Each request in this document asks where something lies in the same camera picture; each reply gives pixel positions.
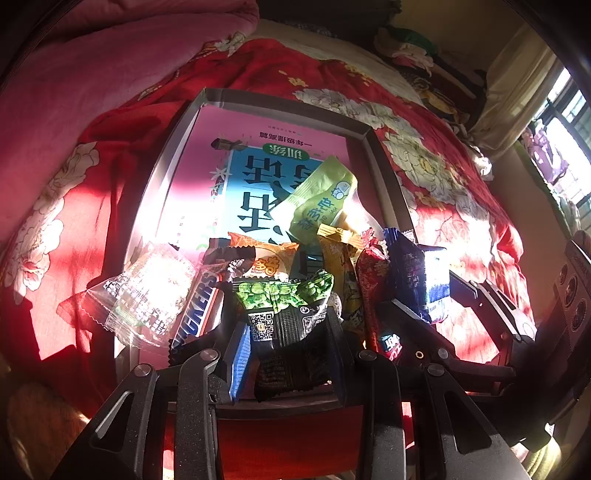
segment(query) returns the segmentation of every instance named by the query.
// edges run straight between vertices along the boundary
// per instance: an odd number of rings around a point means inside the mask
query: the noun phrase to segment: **pink blanket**
[[[85,0],[61,19],[0,95],[0,251],[90,122],[257,20],[255,0]]]

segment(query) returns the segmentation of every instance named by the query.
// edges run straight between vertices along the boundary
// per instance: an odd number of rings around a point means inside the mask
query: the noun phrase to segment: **light green snack wrapper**
[[[355,176],[331,155],[271,215],[299,243],[315,245],[319,225],[331,224],[356,188]]]

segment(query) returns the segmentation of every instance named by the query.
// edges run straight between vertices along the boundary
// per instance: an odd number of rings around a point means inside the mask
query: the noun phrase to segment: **qr code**
[[[273,340],[273,312],[249,313],[248,319],[251,322],[252,339],[256,342]]]

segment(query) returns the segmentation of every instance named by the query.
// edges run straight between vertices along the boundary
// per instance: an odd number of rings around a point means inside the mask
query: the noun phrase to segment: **blue snack package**
[[[447,249],[415,244],[396,228],[386,228],[384,237],[390,290],[425,322],[442,322],[450,303]]]

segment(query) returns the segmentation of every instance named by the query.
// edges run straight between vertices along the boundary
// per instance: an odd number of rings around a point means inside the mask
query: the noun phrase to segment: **cartoon logo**
[[[350,189],[351,184],[348,181],[340,181],[336,184],[336,187],[331,192],[331,195],[337,200],[342,200],[347,196]]]

